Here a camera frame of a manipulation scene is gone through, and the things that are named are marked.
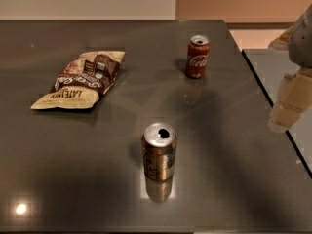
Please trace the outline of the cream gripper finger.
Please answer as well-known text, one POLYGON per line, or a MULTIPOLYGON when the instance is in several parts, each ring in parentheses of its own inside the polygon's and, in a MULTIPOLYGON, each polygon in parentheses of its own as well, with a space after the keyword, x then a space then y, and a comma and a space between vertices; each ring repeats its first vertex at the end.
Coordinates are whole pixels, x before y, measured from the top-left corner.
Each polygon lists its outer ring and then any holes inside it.
POLYGON ((301 67, 295 74, 283 77, 270 113, 269 129, 274 133, 285 132, 311 106, 312 69, 301 67))

